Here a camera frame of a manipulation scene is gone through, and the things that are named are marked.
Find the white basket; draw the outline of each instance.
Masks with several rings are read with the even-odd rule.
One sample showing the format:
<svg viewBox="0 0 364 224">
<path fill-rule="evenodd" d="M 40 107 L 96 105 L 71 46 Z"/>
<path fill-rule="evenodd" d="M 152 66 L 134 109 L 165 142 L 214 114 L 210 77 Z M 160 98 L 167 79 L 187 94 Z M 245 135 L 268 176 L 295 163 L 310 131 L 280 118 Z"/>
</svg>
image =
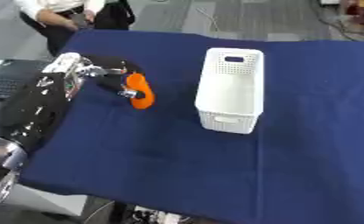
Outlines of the white basket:
<svg viewBox="0 0 364 224">
<path fill-rule="evenodd" d="M 263 53 L 211 48 L 195 106 L 205 129 L 248 134 L 263 112 Z"/>
</svg>

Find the power strip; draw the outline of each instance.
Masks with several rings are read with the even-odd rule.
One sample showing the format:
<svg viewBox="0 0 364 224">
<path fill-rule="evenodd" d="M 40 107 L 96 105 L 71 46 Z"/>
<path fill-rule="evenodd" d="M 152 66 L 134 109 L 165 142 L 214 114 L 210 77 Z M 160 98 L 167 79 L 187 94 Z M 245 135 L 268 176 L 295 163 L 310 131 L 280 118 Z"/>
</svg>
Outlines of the power strip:
<svg viewBox="0 0 364 224">
<path fill-rule="evenodd" d="M 340 0 L 319 0 L 322 5 L 340 4 Z"/>
</svg>

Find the blue tablecloth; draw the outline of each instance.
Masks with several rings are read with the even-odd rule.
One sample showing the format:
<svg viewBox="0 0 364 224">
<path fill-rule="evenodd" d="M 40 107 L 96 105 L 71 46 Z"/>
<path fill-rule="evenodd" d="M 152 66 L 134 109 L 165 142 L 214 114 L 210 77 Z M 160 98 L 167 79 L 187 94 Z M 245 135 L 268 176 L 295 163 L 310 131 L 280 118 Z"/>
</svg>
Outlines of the blue tablecloth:
<svg viewBox="0 0 364 224">
<path fill-rule="evenodd" d="M 200 127 L 193 102 L 214 46 L 266 55 L 251 135 Z M 223 222 L 364 224 L 364 43 L 83 31 L 65 52 L 136 62 L 157 102 L 137 111 L 88 82 L 22 183 Z"/>
</svg>

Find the orange object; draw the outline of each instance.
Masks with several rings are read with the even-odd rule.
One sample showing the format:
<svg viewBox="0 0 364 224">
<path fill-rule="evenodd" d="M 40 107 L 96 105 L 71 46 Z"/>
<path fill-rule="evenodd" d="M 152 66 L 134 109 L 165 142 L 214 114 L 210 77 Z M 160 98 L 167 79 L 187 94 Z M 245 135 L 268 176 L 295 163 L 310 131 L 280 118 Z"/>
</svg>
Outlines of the orange object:
<svg viewBox="0 0 364 224">
<path fill-rule="evenodd" d="M 126 86 L 128 88 L 141 91 L 145 93 L 143 99 L 130 99 L 131 104 L 135 109 L 147 109 L 155 102 L 155 95 L 153 94 L 150 85 L 145 77 L 140 73 L 133 73 L 126 79 Z"/>
</svg>

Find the gray carpet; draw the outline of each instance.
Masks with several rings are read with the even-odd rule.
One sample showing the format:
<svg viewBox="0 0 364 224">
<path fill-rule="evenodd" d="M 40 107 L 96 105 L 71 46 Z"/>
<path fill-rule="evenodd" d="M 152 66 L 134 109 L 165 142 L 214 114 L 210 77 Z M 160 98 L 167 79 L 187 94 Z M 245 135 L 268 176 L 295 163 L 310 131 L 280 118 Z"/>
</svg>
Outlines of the gray carpet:
<svg viewBox="0 0 364 224">
<path fill-rule="evenodd" d="M 197 33 L 224 39 L 300 41 L 343 39 L 334 29 L 322 25 L 309 7 L 311 0 L 129 0 L 138 15 L 133 30 Z M 331 9 L 319 9 L 334 19 Z M 48 59 L 45 40 L 18 18 L 11 0 L 0 0 L 0 59 Z M 104 199 L 92 198 L 83 217 Z M 88 224 L 105 223 L 107 209 Z M 4 224 L 67 224 L 39 213 L 16 207 L 0 208 Z"/>
</svg>

